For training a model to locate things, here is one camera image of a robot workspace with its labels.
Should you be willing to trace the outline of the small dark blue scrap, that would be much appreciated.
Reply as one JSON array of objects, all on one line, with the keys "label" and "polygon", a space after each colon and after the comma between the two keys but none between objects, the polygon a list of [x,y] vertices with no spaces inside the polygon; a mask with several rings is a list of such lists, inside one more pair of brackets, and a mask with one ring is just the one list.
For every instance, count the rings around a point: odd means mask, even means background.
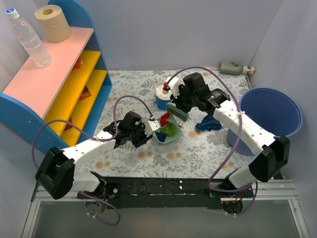
[{"label": "small dark blue scrap", "polygon": [[157,140],[159,141],[159,142],[165,142],[165,140],[166,140],[166,138],[167,138],[167,134],[166,133],[164,133],[164,132],[162,132],[162,131],[157,131],[156,133],[155,133],[155,135],[156,135],[156,138],[157,138]]}]

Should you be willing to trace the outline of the green paper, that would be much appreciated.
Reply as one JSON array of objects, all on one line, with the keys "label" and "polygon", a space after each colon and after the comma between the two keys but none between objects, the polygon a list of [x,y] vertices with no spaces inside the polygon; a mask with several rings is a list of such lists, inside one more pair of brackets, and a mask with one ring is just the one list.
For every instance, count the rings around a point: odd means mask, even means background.
[{"label": "green paper", "polygon": [[161,127],[160,130],[169,137],[175,136],[178,133],[179,125],[169,122],[165,127]]}]

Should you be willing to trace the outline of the green dustpan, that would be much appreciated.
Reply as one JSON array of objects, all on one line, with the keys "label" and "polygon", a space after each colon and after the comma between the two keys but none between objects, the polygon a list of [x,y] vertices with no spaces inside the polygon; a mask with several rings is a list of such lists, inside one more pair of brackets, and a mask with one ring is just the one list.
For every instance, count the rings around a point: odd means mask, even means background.
[{"label": "green dustpan", "polygon": [[174,125],[170,132],[158,131],[154,133],[154,137],[157,139],[157,141],[163,144],[169,143],[175,139],[179,139],[184,135],[173,115],[170,115],[170,117],[166,120],[170,124]]}]

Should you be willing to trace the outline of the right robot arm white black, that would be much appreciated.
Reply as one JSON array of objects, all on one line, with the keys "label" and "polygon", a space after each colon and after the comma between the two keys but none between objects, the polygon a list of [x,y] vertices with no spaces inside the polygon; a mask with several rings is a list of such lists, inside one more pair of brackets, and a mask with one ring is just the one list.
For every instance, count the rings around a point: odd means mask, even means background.
[{"label": "right robot arm white black", "polygon": [[290,140],[286,136],[275,136],[256,124],[241,111],[229,91],[210,90],[200,73],[183,79],[173,76],[164,82],[163,88],[171,91],[170,98],[179,118],[197,107],[234,132],[237,141],[243,141],[255,156],[250,164],[230,173],[219,186],[209,185],[210,190],[235,197],[256,181],[269,181],[288,163]]}]

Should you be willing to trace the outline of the green hand brush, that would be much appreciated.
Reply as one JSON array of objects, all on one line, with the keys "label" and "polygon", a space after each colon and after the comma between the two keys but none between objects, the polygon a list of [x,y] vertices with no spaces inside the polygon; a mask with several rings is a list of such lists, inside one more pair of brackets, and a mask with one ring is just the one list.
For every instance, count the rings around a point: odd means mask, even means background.
[{"label": "green hand brush", "polygon": [[181,109],[178,109],[176,105],[172,102],[166,104],[166,110],[170,112],[172,115],[178,117],[179,119],[183,120],[184,122],[187,121],[189,118],[189,114],[183,112]]}]

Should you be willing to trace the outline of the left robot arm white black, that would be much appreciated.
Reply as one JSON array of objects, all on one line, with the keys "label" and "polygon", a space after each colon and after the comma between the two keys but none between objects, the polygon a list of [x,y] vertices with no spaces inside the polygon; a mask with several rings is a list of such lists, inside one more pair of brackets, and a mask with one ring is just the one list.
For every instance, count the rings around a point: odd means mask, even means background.
[{"label": "left robot arm white black", "polygon": [[102,198],[106,194],[106,179],[94,171],[81,172],[81,166],[128,141],[138,148],[146,144],[159,129],[157,120],[142,121],[139,114],[130,111],[124,119],[115,120],[93,138],[63,149],[51,148],[35,178],[55,200],[69,192],[83,192],[94,198]]}]

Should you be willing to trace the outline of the dark blue paper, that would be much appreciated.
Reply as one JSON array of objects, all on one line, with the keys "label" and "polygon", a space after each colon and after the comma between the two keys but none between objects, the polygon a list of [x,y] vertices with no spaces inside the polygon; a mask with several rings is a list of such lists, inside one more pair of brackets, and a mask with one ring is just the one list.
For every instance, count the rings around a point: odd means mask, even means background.
[{"label": "dark blue paper", "polygon": [[206,115],[200,123],[195,125],[197,131],[221,130],[221,123],[210,115]]}]

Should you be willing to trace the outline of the red paper scrap top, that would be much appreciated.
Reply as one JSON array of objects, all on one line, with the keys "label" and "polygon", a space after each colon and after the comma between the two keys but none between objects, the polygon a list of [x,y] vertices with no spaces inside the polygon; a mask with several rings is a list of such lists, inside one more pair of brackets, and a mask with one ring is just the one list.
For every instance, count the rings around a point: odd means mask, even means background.
[{"label": "red paper scrap top", "polygon": [[168,121],[169,117],[170,117],[170,112],[166,112],[164,115],[160,117],[159,123],[161,127],[165,127],[169,123]]}]

